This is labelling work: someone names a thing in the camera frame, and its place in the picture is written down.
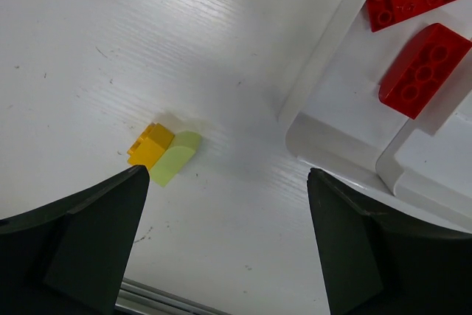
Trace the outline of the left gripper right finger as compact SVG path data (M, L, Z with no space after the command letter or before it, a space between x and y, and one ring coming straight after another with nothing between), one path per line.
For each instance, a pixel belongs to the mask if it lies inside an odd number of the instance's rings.
M469 314L471 235L414 218L314 168L308 200L332 314Z

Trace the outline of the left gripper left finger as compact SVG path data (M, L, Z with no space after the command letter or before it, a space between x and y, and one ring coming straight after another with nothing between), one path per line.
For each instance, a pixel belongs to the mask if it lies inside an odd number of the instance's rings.
M112 314L149 183L137 165L1 220L1 313Z

